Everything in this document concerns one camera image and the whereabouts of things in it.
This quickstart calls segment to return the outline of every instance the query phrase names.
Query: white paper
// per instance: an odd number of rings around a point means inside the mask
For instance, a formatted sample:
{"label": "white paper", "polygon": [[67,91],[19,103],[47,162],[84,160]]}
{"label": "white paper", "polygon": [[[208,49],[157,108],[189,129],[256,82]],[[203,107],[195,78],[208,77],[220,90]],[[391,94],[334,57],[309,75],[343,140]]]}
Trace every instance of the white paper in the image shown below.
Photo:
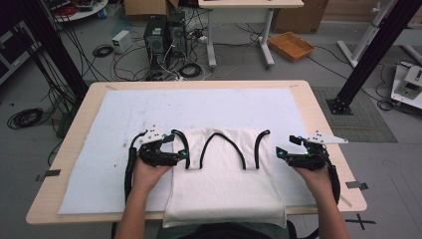
{"label": "white paper", "polygon": [[[276,183],[286,206],[315,204],[302,179],[276,157],[276,146],[305,151],[289,142],[291,134],[307,134],[288,89],[109,91],[72,171],[59,214],[122,212],[128,148],[138,133],[154,124],[167,134],[174,128],[269,129]],[[170,150],[167,145],[163,151]],[[164,211],[170,189],[168,172],[151,191],[147,211]]]}

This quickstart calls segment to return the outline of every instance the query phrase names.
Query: human hand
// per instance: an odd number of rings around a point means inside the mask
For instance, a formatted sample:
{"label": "human hand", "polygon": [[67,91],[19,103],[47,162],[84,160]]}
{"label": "human hand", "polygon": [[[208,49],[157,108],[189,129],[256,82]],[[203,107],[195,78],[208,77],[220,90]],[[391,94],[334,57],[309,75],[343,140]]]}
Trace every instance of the human hand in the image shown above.
{"label": "human hand", "polygon": [[148,195],[161,176],[170,168],[170,166],[153,167],[139,158],[134,166],[133,184],[130,194]]}
{"label": "human hand", "polygon": [[293,167],[293,169],[304,179],[308,189],[316,200],[322,196],[332,196],[331,180],[329,179],[328,168],[310,171],[306,168]]}

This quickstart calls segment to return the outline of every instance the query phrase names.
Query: person's arm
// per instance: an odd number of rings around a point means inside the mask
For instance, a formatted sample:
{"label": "person's arm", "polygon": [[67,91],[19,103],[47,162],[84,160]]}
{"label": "person's arm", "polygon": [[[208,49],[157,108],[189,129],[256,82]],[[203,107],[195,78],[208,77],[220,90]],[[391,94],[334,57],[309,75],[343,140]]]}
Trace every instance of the person's arm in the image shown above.
{"label": "person's arm", "polygon": [[298,167],[294,167],[294,170],[301,175],[316,199],[319,238],[350,238],[332,195],[331,181],[326,166],[314,171]]}
{"label": "person's arm", "polygon": [[132,190],[127,198],[114,239],[144,238],[146,199],[161,176],[170,168],[169,166],[152,167],[142,160],[136,162]]}

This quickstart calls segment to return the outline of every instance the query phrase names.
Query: computer tower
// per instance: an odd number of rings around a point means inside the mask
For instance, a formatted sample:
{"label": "computer tower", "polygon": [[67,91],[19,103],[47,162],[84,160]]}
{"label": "computer tower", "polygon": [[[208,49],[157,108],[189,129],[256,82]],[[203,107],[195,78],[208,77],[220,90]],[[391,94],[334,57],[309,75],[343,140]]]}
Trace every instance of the computer tower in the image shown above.
{"label": "computer tower", "polygon": [[171,59],[171,41],[165,15],[152,15],[146,24],[146,52],[148,53],[150,70],[167,69]]}
{"label": "computer tower", "polygon": [[175,11],[168,18],[172,52],[174,58],[185,58],[187,55],[185,12]]}

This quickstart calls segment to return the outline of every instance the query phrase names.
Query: gray carpet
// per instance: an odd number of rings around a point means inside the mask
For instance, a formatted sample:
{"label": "gray carpet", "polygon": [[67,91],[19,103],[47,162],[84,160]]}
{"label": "gray carpet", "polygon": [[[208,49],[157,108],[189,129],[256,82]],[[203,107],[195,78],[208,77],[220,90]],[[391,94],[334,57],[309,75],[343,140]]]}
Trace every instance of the gray carpet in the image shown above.
{"label": "gray carpet", "polygon": [[353,116],[332,115],[326,99],[334,99],[340,88],[313,88],[334,135],[358,142],[397,142],[374,103],[363,92],[353,99],[350,108]]}

